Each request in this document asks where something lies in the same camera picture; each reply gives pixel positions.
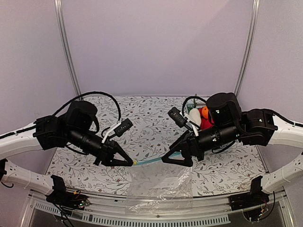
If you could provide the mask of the clear zip top bag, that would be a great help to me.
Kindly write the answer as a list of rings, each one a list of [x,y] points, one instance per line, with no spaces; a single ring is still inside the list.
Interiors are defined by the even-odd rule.
[[[130,168],[125,212],[146,215],[193,207],[192,168],[160,161]]]

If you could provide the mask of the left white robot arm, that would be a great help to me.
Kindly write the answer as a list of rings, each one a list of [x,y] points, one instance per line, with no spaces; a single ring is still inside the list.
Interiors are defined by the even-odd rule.
[[[57,201],[60,205],[70,202],[64,180],[52,175],[32,173],[7,158],[34,150],[63,148],[68,143],[80,148],[84,154],[96,159],[95,165],[132,166],[133,160],[121,146],[107,135],[100,137],[97,108],[87,101],[73,101],[67,112],[57,117],[39,118],[25,128],[0,137],[0,181],[18,183]]]

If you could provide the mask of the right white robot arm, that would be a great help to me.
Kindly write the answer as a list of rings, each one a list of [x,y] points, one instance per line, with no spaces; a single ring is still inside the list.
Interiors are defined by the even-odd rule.
[[[169,117],[185,131],[161,158],[164,163],[192,167],[192,157],[199,161],[204,153],[239,141],[243,145],[285,145],[303,147],[303,125],[283,117],[270,109],[252,109],[243,112],[234,93],[217,93],[207,100],[211,127],[200,129],[195,120],[173,107]]]

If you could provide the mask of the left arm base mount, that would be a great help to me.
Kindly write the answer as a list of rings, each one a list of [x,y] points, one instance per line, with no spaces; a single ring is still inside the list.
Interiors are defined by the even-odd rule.
[[[84,208],[90,205],[88,196],[81,193],[80,190],[74,192],[68,192],[64,180],[59,177],[52,175],[50,178],[53,181],[52,192],[46,196],[46,201],[52,203],[60,212],[61,222],[68,227],[74,225],[69,219],[74,210],[84,210]]]

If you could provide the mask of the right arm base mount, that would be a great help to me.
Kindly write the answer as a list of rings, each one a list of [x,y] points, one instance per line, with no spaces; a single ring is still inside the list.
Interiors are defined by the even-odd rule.
[[[228,197],[229,206],[232,211],[243,210],[253,206],[260,206],[259,209],[243,211],[244,218],[250,222],[259,222],[268,218],[274,210],[276,204],[276,194],[273,192],[273,204],[268,212],[269,207],[269,193],[263,192],[261,180],[263,176],[258,176],[251,181],[250,190],[248,192],[231,195]]]

